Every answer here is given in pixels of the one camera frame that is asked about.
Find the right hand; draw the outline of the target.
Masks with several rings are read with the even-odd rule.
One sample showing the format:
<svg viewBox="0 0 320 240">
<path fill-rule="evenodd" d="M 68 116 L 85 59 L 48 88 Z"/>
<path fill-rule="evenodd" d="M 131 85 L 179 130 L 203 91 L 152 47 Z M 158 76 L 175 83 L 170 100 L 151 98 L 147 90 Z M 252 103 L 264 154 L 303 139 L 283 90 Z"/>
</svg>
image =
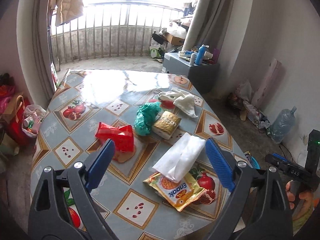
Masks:
<svg viewBox="0 0 320 240">
<path fill-rule="evenodd" d="M 291 183 L 293 183 L 292 180 L 289 181 L 285 186 L 287 198 L 289 200 L 290 209 L 291 210 L 294 209 L 294 207 L 295 207 L 294 201 L 296 199 L 304 201 L 304 204 L 303 204 L 301 210 L 302 209 L 304 209 L 304 210 L 310 209 L 310 207 L 312 207 L 312 205 L 313 205 L 313 192 L 310 190 L 306 190 L 304 192 L 301 192 L 299 195 L 293 194 L 293 192 L 291 190 Z"/>
</svg>

